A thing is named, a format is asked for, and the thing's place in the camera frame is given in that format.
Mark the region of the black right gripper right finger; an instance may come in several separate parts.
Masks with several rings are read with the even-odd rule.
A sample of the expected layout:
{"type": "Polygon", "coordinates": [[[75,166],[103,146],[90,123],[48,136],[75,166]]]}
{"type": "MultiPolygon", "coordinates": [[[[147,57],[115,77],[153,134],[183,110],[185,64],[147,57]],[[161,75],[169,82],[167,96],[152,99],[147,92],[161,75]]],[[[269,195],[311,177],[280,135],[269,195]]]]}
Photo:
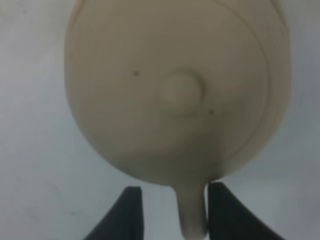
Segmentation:
{"type": "Polygon", "coordinates": [[[249,211],[222,182],[208,185],[208,233],[211,240],[281,240],[249,211]]]}

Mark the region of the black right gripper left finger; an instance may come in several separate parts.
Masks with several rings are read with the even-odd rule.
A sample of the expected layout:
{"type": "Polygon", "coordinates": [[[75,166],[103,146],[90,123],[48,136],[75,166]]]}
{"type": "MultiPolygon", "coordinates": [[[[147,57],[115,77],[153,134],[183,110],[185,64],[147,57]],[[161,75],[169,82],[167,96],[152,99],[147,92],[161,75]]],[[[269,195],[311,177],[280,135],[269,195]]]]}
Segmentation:
{"type": "Polygon", "coordinates": [[[129,186],[85,239],[143,240],[144,230],[142,189],[129,186]]]}

